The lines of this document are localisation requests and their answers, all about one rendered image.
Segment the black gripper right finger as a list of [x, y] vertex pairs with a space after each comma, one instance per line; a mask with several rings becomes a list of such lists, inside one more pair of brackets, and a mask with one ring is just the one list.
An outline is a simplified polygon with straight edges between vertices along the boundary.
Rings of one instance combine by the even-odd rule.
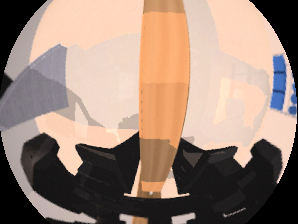
[[229, 147], [220, 149], [201, 149], [189, 143], [185, 139], [180, 140], [176, 153], [176, 159], [172, 164], [174, 181], [176, 181], [177, 196], [186, 194], [188, 188], [193, 185], [194, 181], [200, 177], [205, 168], [212, 163], [229, 159], [238, 152], [237, 145], [229, 145]]

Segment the wooden post with two steel pins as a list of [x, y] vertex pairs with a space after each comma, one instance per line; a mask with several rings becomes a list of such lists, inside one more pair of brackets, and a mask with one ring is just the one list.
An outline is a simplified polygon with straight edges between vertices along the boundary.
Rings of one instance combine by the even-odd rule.
[[[161, 192], [153, 192], [153, 194], [149, 194], [146, 190], [142, 190], [141, 185], [142, 177], [140, 172], [140, 183], [137, 186], [136, 197], [144, 197], [144, 198], [162, 198]], [[132, 224], [148, 224], [148, 217], [133, 217]]]

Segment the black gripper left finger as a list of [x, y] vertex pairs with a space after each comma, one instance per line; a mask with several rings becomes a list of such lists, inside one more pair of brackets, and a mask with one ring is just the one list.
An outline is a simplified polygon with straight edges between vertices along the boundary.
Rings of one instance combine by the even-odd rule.
[[110, 149], [78, 143], [74, 151], [77, 151], [82, 163], [85, 161], [94, 167], [116, 172], [117, 179], [125, 189], [124, 194], [132, 194], [137, 169], [140, 167], [140, 131]]

